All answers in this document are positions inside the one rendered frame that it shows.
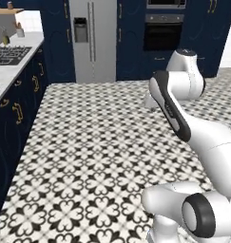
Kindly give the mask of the black built-in microwave oven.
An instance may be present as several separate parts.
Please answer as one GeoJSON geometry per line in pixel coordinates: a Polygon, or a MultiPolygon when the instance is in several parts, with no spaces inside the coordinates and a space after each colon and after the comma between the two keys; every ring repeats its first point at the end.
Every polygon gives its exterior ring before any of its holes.
{"type": "Polygon", "coordinates": [[[148,9],[184,9],[186,0],[147,0],[148,9]]]}

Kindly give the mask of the navy base cupboard run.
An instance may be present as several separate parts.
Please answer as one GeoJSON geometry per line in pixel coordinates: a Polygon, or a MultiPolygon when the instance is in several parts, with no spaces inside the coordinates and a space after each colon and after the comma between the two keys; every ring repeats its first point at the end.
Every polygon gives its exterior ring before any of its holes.
{"type": "Polygon", "coordinates": [[[39,47],[0,99],[0,212],[48,83],[39,47]]]}

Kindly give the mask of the stainless steel fridge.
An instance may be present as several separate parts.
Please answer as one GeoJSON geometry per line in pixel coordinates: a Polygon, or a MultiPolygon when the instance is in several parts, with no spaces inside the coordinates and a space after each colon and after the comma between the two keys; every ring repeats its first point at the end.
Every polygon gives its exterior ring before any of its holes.
{"type": "Polygon", "coordinates": [[[69,0],[78,84],[116,81],[117,0],[69,0]]]}

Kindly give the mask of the black gas hob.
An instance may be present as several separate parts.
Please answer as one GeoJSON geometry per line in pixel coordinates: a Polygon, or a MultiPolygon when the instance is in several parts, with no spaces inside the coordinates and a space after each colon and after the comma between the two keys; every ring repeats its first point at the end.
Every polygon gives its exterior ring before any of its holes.
{"type": "Polygon", "coordinates": [[[18,65],[31,47],[0,47],[0,65],[18,65]]]}

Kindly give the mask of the navy tall cupboard run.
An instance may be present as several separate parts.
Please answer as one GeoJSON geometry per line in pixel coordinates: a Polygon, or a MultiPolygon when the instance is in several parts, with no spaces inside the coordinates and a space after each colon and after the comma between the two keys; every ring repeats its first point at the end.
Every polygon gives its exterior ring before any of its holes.
{"type": "Polygon", "coordinates": [[[178,48],[197,54],[200,73],[205,78],[218,73],[221,56],[231,26],[231,0],[186,0],[184,9],[148,9],[147,0],[117,0],[118,80],[146,80],[166,68],[178,48]],[[145,51],[144,22],[147,14],[183,14],[183,29],[174,50],[145,51]]]}

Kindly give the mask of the wooden wall shelf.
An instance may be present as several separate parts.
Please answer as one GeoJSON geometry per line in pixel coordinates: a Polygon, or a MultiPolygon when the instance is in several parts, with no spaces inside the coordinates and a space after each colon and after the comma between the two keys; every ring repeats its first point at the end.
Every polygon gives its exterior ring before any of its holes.
{"type": "Polygon", "coordinates": [[[0,9],[0,15],[14,15],[24,11],[24,9],[0,9]]]}

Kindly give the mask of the grey range hood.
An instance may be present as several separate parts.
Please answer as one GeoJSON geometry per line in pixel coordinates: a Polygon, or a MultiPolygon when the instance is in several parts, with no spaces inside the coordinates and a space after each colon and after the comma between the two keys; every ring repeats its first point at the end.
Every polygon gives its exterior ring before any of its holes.
{"type": "Polygon", "coordinates": [[[14,23],[15,16],[14,15],[0,15],[0,44],[3,41],[2,32],[3,28],[7,31],[9,37],[16,33],[14,23]]]}

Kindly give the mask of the olive green bottle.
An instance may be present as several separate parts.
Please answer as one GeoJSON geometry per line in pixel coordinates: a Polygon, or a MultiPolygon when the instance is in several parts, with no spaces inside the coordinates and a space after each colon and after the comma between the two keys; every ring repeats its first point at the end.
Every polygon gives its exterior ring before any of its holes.
{"type": "Polygon", "coordinates": [[[1,27],[2,29],[2,37],[3,37],[3,44],[6,46],[10,43],[10,38],[7,34],[7,30],[5,27],[1,27]]]}

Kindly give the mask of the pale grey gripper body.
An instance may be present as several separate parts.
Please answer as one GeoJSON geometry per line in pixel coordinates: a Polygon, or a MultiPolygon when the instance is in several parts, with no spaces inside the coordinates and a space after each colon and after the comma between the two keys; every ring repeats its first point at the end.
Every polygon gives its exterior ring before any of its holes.
{"type": "Polygon", "coordinates": [[[145,94],[144,97],[144,106],[148,109],[150,109],[151,111],[155,111],[156,108],[158,107],[157,102],[151,97],[151,95],[149,93],[145,94]]]}

